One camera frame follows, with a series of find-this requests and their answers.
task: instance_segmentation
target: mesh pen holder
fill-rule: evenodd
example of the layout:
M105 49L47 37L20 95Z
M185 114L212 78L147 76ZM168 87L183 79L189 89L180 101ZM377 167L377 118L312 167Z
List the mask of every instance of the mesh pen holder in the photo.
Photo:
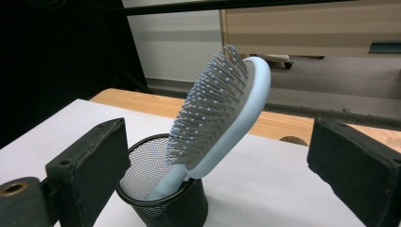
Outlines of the mesh pen holder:
M116 188L117 194L148 227L202 226L208 205L201 179L185 179L173 195L144 201L148 192L173 167L166 165L167 139L168 133L153 135L130 148L131 167Z

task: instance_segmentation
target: table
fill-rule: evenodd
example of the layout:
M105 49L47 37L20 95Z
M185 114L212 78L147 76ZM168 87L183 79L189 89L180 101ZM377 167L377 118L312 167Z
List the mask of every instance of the table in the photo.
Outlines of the table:
M175 118L183 105L183 99L156 96L132 91L107 89L90 101L120 107L146 114L155 114ZM286 136L295 136L308 145L312 136L314 119L295 115L263 112L253 125L249 134L280 140ZM359 125L352 125L378 142L401 152L401 131L390 131Z

